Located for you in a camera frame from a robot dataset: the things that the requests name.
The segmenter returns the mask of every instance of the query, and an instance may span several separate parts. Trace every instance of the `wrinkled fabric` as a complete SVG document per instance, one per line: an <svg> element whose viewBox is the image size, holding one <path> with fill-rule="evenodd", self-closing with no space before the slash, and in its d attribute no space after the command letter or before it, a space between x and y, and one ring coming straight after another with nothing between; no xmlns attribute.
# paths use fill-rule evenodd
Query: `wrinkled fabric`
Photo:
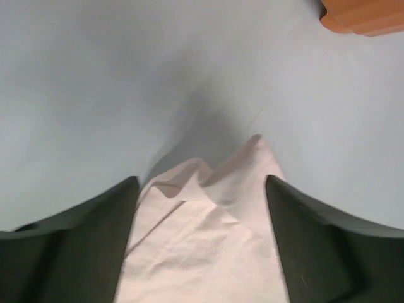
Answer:
<svg viewBox="0 0 404 303"><path fill-rule="evenodd" d="M190 159L140 196L116 302L288 302L264 194L282 177L260 136L218 170Z"/></svg>

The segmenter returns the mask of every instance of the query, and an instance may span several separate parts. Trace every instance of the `black plastic part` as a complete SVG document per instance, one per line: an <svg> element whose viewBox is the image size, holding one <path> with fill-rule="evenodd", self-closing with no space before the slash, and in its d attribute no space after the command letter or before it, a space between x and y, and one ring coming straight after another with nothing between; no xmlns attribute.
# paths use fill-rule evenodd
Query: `black plastic part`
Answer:
<svg viewBox="0 0 404 303"><path fill-rule="evenodd" d="M0 302L112 303L138 195L130 177L90 201L0 233Z"/></svg>
<svg viewBox="0 0 404 303"><path fill-rule="evenodd" d="M274 176L266 193L290 303L404 302L404 239L328 223Z"/></svg>

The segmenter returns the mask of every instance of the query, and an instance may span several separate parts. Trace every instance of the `gray surface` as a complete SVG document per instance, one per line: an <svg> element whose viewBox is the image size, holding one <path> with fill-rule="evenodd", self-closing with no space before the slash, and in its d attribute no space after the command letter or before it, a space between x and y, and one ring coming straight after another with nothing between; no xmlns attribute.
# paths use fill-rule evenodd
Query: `gray surface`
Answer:
<svg viewBox="0 0 404 303"><path fill-rule="evenodd" d="M402 33L305 0L24 0L0 27L0 229L254 133L303 192L404 229Z"/></svg>

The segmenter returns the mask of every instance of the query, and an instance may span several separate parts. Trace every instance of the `orange plastic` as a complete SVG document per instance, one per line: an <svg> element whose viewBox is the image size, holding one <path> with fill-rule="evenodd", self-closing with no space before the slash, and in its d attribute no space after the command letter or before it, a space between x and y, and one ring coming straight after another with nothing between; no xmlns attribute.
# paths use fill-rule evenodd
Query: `orange plastic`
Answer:
<svg viewBox="0 0 404 303"><path fill-rule="evenodd" d="M336 33L369 37L404 30L404 0L322 0L321 23Z"/></svg>

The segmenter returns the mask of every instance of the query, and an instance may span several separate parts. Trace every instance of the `dark green object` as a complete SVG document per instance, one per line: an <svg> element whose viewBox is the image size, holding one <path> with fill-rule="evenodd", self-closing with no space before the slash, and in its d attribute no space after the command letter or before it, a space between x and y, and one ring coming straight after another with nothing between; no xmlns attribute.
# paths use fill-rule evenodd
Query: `dark green object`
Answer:
<svg viewBox="0 0 404 303"><path fill-rule="evenodd" d="M290 303L404 302L404 239L331 224L318 210L341 215L339 210L274 176L266 181L266 193Z"/></svg>
<svg viewBox="0 0 404 303"><path fill-rule="evenodd" d="M138 194L130 177L53 217L0 233L0 303L112 303Z"/></svg>

